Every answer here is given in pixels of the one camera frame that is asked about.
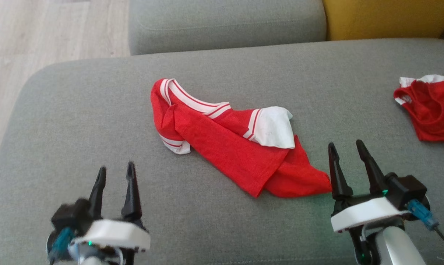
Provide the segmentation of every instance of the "sofa backrest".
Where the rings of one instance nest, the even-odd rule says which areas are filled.
[[[130,0],[131,55],[318,42],[321,0]]]

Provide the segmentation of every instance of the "wooden floor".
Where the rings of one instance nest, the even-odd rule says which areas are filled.
[[[129,0],[0,0],[0,144],[14,102],[39,69],[129,56]]]

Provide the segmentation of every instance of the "white trim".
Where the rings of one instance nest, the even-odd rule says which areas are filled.
[[[249,140],[262,146],[294,149],[294,134],[289,119],[292,114],[283,107],[260,109],[253,122],[253,136]]]
[[[173,153],[175,153],[177,155],[185,155],[185,154],[189,154],[191,152],[191,146],[186,141],[183,141],[183,143],[181,144],[180,147],[170,146],[165,141],[162,141],[162,142],[168,149],[170,149]]]
[[[210,116],[209,116],[210,119],[215,119],[218,116],[220,116],[223,112],[232,108],[230,106],[229,102],[224,101],[224,102],[220,102],[220,103],[209,103],[209,102],[199,100],[199,99],[189,95],[188,92],[186,92],[182,88],[182,86],[180,86],[180,84],[174,78],[168,79],[168,84],[166,85],[166,90],[168,90],[168,89],[171,90],[171,92],[173,93],[173,95],[175,95],[175,97],[177,97],[179,100],[181,100],[184,104],[186,104],[191,109],[201,112],[202,114],[204,114],[206,116],[208,114],[210,114]],[[223,107],[220,110],[217,110],[215,113],[212,113],[212,112],[214,112],[214,110],[216,110],[217,108],[219,108],[223,105],[227,105],[227,106]]]
[[[168,83],[168,88],[178,99],[180,99],[184,104],[188,105],[188,107],[202,113],[209,113],[213,111],[214,108],[220,107],[220,105],[227,103],[221,102],[213,104],[196,99],[195,97],[189,95],[188,92],[186,92],[175,79],[170,79],[170,82]]]
[[[211,118],[211,119],[215,119],[215,118],[217,118],[218,116],[220,116],[222,113],[224,113],[225,111],[227,111],[229,109],[232,109],[232,108],[230,107],[230,105],[227,105],[227,106],[217,110],[216,112],[214,112],[213,114],[211,114],[208,117]]]
[[[395,98],[395,101],[397,101],[397,103],[400,104],[401,106],[402,106],[404,103],[407,103],[407,101],[405,101],[405,100],[403,100],[403,99],[401,99],[401,98]]]
[[[184,142],[184,141],[175,141],[175,140],[172,140],[172,139],[168,139],[168,138],[162,136],[161,134],[160,134],[160,137],[162,138],[163,141],[165,141],[165,142],[167,142],[169,144],[182,145],[183,142]]]
[[[253,134],[253,125],[254,125],[254,120],[256,119],[256,112],[259,111],[259,110],[260,110],[260,109],[254,109],[254,110],[252,111],[252,114],[251,114],[251,116],[250,116],[250,121],[249,121],[249,130],[243,135],[244,138],[248,138],[248,137],[250,137],[250,136],[252,136],[252,137],[250,137],[249,140],[251,140],[251,139],[254,138],[254,134]]]
[[[401,77],[399,79],[400,85],[402,88],[409,87],[413,81],[418,80],[425,83],[438,83],[444,81],[444,76],[439,74],[427,74],[419,79],[411,78],[411,77]]]
[[[166,100],[168,105],[171,106],[171,100],[170,97],[166,96],[168,94],[168,79],[163,79],[162,83],[160,84],[160,94],[162,97]]]

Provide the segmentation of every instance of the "yellow pillow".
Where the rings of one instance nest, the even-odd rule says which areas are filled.
[[[428,37],[444,31],[444,0],[323,0],[328,40]]]

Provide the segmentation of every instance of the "gray upholstery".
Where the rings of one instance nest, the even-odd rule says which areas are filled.
[[[131,0],[132,55],[325,40],[321,0]]]
[[[429,189],[444,232],[444,143],[417,140],[392,98],[399,77],[444,75],[444,40],[382,39],[94,59],[45,68],[27,82],[0,150],[0,264],[45,264],[50,217],[87,197],[108,167],[103,215],[120,213],[126,165],[136,163],[151,250],[136,265],[351,265],[350,236],[330,224],[329,194],[251,198],[199,154],[170,152],[153,126],[149,91],[175,77],[193,96],[236,109],[283,106],[311,163],[328,171],[335,142],[349,184],[368,191],[355,140],[385,172]],[[444,243],[407,231],[429,264]]]

